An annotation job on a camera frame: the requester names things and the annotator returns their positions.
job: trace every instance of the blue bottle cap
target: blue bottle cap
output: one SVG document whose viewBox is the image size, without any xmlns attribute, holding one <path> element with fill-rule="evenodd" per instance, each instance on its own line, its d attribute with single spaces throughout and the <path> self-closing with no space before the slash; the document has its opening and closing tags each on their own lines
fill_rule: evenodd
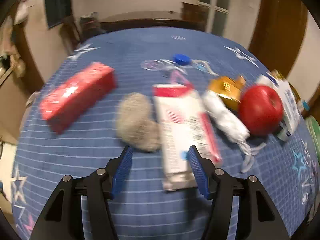
<svg viewBox="0 0 320 240">
<path fill-rule="evenodd" d="M 184 54 L 174 54 L 173 60 L 180 66 L 185 66 L 191 63 L 191 58 Z"/>
</svg>

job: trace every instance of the blue tablecloth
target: blue tablecloth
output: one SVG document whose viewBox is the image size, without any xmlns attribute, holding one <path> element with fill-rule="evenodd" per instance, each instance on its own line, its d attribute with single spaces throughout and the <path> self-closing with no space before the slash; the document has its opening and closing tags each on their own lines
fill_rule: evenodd
<svg viewBox="0 0 320 240">
<path fill-rule="evenodd" d="M 20 136 L 12 177 L 13 214 L 19 235 L 29 237 L 33 223 L 63 175 L 88 176 L 118 157 L 124 147 L 116 136 L 115 117 L 121 98 L 138 92 L 152 99 L 151 86 L 168 83 L 159 71 L 142 69 L 147 59 L 172 59 L 183 53 L 210 62 L 219 75 L 239 74 L 254 84 L 267 71 L 241 45 L 211 34 L 178 28 L 130 29 L 89 39 L 74 52 L 41 90 Z M 53 88 L 99 61 L 113 67 L 119 87 L 88 109 L 68 130 L 56 135 L 41 119 L 39 102 Z M 213 76 L 187 69 L 187 78 L 201 94 Z M 318 163 L 310 134 L 301 120 L 287 143 L 273 135 L 257 155 L 253 168 L 240 173 L 243 156 L 236 144 L 217 129 L 222 168 L 232 176 L 256 175 L 274 201 L 289 235 L 305 218 L 318 190 Z M 109 207 L 120 239 L 200 239 L 210 210 L 196 188 L 164 192 L 161 151 L 133 153 L 132 169 L 123 192 Z M 238 198 L 234 197 L 228 239 L 234 239 Z M 91 238 L 86 198 L 82 200 L 85 236 Z"/>
</svg>

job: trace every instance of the brown door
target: brown door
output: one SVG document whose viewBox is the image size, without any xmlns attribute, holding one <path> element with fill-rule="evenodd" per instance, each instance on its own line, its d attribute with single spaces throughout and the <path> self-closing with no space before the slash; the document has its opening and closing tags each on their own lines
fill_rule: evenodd
<svg viewBox="0 0 320 240">
<path fill-rule="evenodd" d="M 286 77 L 301 47 L 307 14 L 301 0 L 261 0 L 249 51 Z"/>
</svg>

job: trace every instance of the red rectangular block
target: red rectangular block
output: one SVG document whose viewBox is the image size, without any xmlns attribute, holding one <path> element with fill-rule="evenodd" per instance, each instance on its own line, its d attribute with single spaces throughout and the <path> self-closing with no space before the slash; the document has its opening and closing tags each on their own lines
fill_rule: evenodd
<svg viewBox="0 0 320 240">
<path fill-rule="evenodd" d="M 41 101 L 42 119 L 53 131 L 62 133 L 87 108 L 115 87 L 114 69 L 94 62 Z"/>
</svg>

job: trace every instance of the apple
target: apple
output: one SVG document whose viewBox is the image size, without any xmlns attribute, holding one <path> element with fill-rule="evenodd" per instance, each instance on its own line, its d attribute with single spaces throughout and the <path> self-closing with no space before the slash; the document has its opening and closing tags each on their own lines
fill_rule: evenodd
<svg viewBox="0 0 320 240">
<path fill-rule="evenodd" d="M 282 102 L 273 88 L 255 85 L 241 97 L 238 115 L 252 135 L 265 136 L 278 128 L 283 117 Z"/>
</svg>

